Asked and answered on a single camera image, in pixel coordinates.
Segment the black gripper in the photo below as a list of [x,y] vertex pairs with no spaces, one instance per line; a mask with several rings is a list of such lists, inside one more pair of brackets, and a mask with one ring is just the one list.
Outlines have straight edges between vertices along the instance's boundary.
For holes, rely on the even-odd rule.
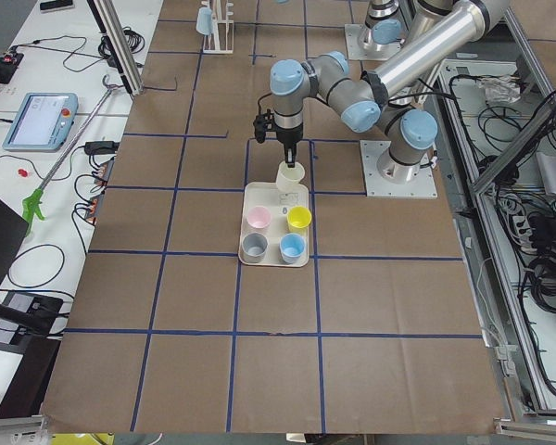
[[295,168],[297,143],[303,137],[303,116],[274,116],[274,129],[277,140],[284,147],[284,162],[288,168]]

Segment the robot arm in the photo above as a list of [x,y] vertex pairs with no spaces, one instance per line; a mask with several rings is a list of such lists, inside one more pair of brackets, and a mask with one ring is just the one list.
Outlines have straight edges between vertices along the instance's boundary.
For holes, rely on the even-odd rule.
[[285,164],[294,167],[303,137],[304,101],[320,98],[355,133],[394,126],[392,145],[379,159],[380,173],[402,183],[400,170],[418,171],[423,153],[434,143],[437,125],[432,115],[418,109],[394,118],[385,111],[388,102],[451,52],[486,35],[509,6],[507,1],[419,1],[402,48],[357,81],[349,78],[348,62],[338,51],[302,62],[276,62],[270,71],[273,106],[256,116],[256,140],[263,143],[268,132],[275,133],[284,147]]
[[358,43],[364,50],[377,52],[400,46],[402,24],[398,18],[398,0],[371,0]]

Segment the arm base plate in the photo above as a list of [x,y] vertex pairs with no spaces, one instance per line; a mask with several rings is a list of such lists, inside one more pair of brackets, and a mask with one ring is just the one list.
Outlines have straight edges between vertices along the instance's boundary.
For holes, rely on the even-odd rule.
[[396,163],[390,157],[389,141],[360,140],[360,159],[367,197],[435,199],[433,169],[423,153],[412,166]]
[[346,24],[345,37],[347,58],[350,60],[385,61],[401,49],[399,41],[390,44],[374,42],[370,29],[364,24]]

